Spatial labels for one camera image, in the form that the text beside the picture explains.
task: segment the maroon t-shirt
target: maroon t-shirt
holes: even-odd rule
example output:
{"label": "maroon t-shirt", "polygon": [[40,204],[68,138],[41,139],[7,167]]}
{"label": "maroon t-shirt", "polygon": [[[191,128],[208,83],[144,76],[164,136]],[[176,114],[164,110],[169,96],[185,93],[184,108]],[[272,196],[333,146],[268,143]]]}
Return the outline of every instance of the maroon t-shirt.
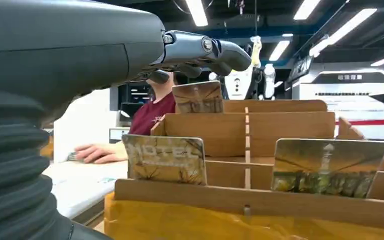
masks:
{"label": "maroon t-shirt", "polygon": [[151,135],[152,127],[165,115],[176,112],[173,93],[167,94],[159,102],[145,103],[133,116],[129,134]]}

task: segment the white desk surface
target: white desk surface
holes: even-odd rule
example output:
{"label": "white desk surface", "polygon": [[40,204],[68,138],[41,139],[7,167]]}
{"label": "white desk surface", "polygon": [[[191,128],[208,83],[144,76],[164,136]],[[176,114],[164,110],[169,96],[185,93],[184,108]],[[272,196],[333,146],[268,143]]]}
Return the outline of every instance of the white desk surface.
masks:
{"label": "white desk surface", "polygon": [[51,164],[44,175],[52,178],[57,210],[73,219],[114,191],[116,179],[127,178],[128,162],[85,164],[65,161]]}

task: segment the red stripe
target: red stripe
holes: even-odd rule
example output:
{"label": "red stripe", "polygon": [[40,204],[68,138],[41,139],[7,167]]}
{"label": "red stripe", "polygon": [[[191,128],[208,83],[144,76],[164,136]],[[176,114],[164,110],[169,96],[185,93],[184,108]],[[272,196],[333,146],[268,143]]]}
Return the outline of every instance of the red stripe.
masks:
{"label": "red stripe", "polygon": [[384,119],[381,120],[363,120],[363,121],[349,121],[351,125],[365,126],[365,125],[384,125]]}

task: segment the human hand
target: human hand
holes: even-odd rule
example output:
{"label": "human hand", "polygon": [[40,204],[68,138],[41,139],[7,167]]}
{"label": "human hand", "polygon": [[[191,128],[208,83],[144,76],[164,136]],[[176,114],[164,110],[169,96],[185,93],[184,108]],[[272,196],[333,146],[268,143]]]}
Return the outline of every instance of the human hand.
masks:
{"label": "human hand", "polygon": [[77,152],[76,159],[83,159],[86,164],[105,164],[128,159],[123,143],[88,144],[78,146],[74,150]]}

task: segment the landscape picture card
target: landscape picture card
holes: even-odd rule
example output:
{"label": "landscape picture card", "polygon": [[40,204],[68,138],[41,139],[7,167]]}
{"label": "landscape picture card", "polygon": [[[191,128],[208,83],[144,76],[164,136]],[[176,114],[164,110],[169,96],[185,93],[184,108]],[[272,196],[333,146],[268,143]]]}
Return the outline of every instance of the landscape picture card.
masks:
{"label": "landscape picture card", "polygon": [[384,158],[384,142],[279,139],[272,190],[365,198]]}
{"label": "landscape picture card", "polygon": [[122,140],[130,163],[131,178],[207,184],[202,139],[126,134]]}
{"label": "landscape picture card", "polygon": [[173,86],[174,99],[181,114],[222,113],[223,96],[219,81],[204,81]]}

